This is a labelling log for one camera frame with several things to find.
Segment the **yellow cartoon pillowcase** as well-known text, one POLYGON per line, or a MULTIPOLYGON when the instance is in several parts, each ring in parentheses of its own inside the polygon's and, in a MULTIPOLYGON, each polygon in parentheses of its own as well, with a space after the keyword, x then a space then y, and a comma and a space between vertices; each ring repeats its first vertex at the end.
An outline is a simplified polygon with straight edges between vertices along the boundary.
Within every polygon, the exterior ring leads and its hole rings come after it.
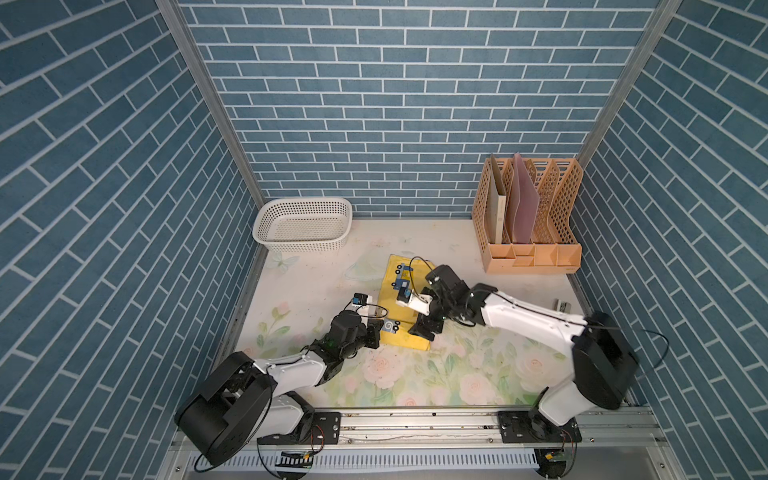
POLYGON ((417 301, 413 290, 427 286, 426 274, 434 268, 431 262, 390 255, 378 295, 378 304, 387 310, 381 329, 381 342, 386 345, 417 351, 428 351, 430 341, 411 335, 419 312, 407 306, 417 301))

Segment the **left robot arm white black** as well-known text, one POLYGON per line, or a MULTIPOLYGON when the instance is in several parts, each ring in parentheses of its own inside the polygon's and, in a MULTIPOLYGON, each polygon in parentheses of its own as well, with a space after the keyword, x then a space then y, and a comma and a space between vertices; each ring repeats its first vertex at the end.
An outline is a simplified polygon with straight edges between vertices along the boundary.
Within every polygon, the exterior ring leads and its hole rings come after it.
POLYGON ((313 429, 315 409, 298 391, 330 381, 360 349, 377 349, 383 325, 382 318, 343 310, 323 337, 297 354, 253 359, 236 351, 177 407, 174 422, 211 469, 252 440, 302 440, 313 429))

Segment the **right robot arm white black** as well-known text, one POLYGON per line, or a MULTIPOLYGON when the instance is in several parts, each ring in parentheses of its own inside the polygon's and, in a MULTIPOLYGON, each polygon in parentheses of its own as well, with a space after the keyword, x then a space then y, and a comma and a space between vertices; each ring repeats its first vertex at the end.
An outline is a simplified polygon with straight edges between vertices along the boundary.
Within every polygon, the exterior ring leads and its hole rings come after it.
POLYGON ((610 316, 546 309, 478 283, 469 287, 448 265, 431 269, 421 292, 413 282, 397 288, 397 304, 418 313, 409 333, 428 341, 447 321, 508 330, 543 344, 570 363, 568 376, 546 387, 528 413, 541 433, 591 410, 617 410, 635 381, 639 360, 610 316))

